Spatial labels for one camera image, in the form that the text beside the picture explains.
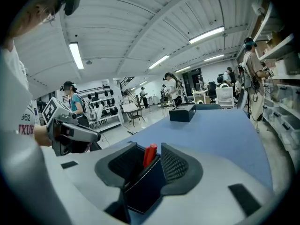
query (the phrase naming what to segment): floor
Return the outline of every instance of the floor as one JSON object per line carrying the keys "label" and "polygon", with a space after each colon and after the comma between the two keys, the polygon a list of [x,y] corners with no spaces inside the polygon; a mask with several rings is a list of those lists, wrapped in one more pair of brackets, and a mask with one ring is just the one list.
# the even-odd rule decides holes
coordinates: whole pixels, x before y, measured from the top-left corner
{"label": "floor", "polygon": [[[128,131],[135,133],[140,130],[156,123],[157,121],[163,119],[163,113],[157,105],[150,106],[149,109],[142,111],[142,116],[145,122],[141,119],[135,120],[135,127],[133,124],[125,122],[118,127],[111,128],[102,133],[101,140],[98,142],[102,149],[111,146],[129,136],[131,136]],[[259,123],[260,133],[259,136],[262,140],[263,146],[266,150],[267,157],[270,163],[271,174],[273,179],[273,190],[277,194],[287,188],[288,184],[291,182],[294,169],[291,158],[288,152],[284,149],[283,144],[277,137],[276,132],[267,123],[261,121]]]}

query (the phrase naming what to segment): small table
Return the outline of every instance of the small table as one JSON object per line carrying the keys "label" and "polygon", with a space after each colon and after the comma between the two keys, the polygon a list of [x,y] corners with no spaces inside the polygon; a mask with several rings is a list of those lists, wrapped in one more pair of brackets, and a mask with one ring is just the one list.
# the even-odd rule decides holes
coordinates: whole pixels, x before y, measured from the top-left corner
{"label": "small table", "polygon": [[143,110],[143,108],[139,107],[137,109],[133,109],[133,110],[125,112],[125,113],[128,114],[128,117],[129,117],[129,125],[130,125],[130,123],[132,121],[133,127],[135,127],[135,119],[137,119],[137,118],[139,119],[139,121],[140,121],[140,118],[142,118],[144,120],[144,122],[146,122],[145,119],[142,116],[142,110]]}
{"label": "small table", "polygon": [[208,92],[208,90],[202,90],[202,91],[194,92],[194,93],[193,93],[194,102],[196,103],[195,95],[201,95],[201,94],[203,94],[204,104],[206,104],[206,96],[205,96],[205,93],[207,93],[207,92]]}
{"label": "small table", "polygon": [[163,115],[163,118],[165,117],[165,113],[166,113],[166,111],[169,111],[170,110],[170,105],[173,105],[173,103],[171,103],[171,102],[168,102],[166,105],[158,105],[158,107],[161,107],[161,113],[162,113],[162,115]]}

